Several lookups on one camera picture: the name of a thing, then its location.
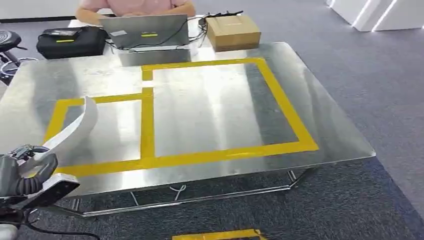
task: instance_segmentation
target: gray laptop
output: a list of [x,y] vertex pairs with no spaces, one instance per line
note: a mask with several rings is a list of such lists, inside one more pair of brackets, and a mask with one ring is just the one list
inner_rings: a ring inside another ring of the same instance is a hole
[[111,17],[100,23],[120,49],[190,43],[186,14]]

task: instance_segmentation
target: yellow tape line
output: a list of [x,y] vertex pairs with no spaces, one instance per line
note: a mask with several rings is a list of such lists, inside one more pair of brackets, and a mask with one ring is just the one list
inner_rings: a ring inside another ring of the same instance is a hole
[[271,92],[274,95],[276,102],[284,113],[288,123],[294,131],[294,134],[296,134],[297,138],[299,139],[299,142],[304,145],[305,151],[318,150],[318,145],[315,143],[314,139],[309,134],[307,128],[303,124],[292,103],[287,98],[287,95],[284,93],[283,88],[281,88],[273,72],[268,67],[265,59],[258,59],[257,61],[259,71],[262,73],[263,78],[265,79],[266,84],[268,84],[269,89],[271,89]]
[[267,240],[261,236],[261,231],[255,229],[180,235],[173,236],[172,240],[231,240],[254,237],[259,237],[260,240]]
[[[111,103],[119,101],[142,100],[141,109],[141,143],[140,159],[105,162],[99,164],[86,164],[61,167],[58,173],[66,173],[77,177],[118,173],[132,170],[173,167],[179,165],[201,164],[216,161],[227,161],[236,159],[257,158],[272,155],[298,153],[305,151],[316,151],[319,149],[312,136],[309,134],[302,120],[296,113],[293,105],[290,103],[279,82],[275,78],[267,62],[263,58],[243,58],[231,60],[183,62],[170,64],[144,65],[142,69],[143,80],[153,79],[153,70],[172,69],[172,68],[190,68],[201,66],[216,66],[230,64],[256,64],[263,75],[266,84],[272,94],[293,132],[298,138],[297,142],[286,142],[272,145],[252,146],[232,148],[226,150],[217,150],[210,152],[187,153],[171,156],[155,157],[155,133],[154,133],[154,91],[153,88],[143,88],[140,94],[129,94],[120,96],[105,96],[94,98],[97,103]],[[62,128],[67,108],[69,106],[82,105],[83,99],[66,99],[57,102],[53,113],[51,123],[48,127],[46,138],[49,139],[57,134]]]
[[151,34],[142,34],[141,35],[143,38],[150,38],[150,37],[157,37],[158,34],[157,33],[151,33]]
[[143,88],[145,97],[141,100],[141,158],[155,156],[155,123],[153,106],[153,88]]
[[56,40],[56,43],[61,44],[61,43],[72,43],[75,42],[75,40]]
[[65,122],[68,106],[64,104],[64,100],[58,100],[54,106],[53,115],[45,132],[43,143],[60,133]]

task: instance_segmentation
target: carpet floor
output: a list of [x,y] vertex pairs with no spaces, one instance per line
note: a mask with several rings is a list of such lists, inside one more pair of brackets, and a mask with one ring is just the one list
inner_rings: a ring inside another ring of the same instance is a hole
[[[274,187],[285,172],[209,179],[189,183],[182,199]],[[139,204],[172,201],[168,188],[136,192]],[[81,203],[81,210],[134,206],[129,193],[108,194]],[[36,213],[40,228],[86,231],[102,240],[166,240],[186,234],[260,230],[267,240],[420,240],[423,221],[377,159],[318,169],[298,188],[225,200],[79,219]],[[48,235],[23,228],[20,240],[89,239]]]
[[[288,193],[117,214],[96,220],[40,212],[43,218],[37,225],[124,240],[170,239],[180,234],[240,229],[259,229],[266,238],[276,240],[423,239],[419,214],[424,216],[424,30],[358,32],[325,6],[323,0],[193,1],[199,14],[244,10],[261,29],[262,42],[288,42],[367,137],[378,160],[325,167]],[[50,24],[53,23],[0,27],[28,33],[25,45],[30,47],[35,45],[41,30],[61,27]],[[25,56],[37,57],[33,51],[34,48],[24,52]],[[190,184],[181,197],[231,191],[235,186],[272,185],[283,174]],[[137,194],[141,202],[172,200],[173,196],[168,189]],[[89,210],[132,204],[126,193],[85,200],[82,207]],[[22,229],[19,239],[60,238]]]

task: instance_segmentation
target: person's hand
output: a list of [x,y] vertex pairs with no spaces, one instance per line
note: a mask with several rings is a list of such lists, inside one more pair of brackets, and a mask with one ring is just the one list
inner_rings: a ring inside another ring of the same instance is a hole
[[135,17],[135,16],[146,16],[146,15],[148,14],[145,12],[138,11],[138,12],[124,14],[123,17]]

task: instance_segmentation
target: black bag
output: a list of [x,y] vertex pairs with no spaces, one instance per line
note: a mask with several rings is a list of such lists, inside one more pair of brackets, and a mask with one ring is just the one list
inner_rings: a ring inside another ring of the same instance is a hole
[[[52,36],[57,31],[78,31],[73,39]],[[98,56],[105,49],[107,33],[95,26],[54,28],[45,30],[37,43],[38,52],[46,59]]]

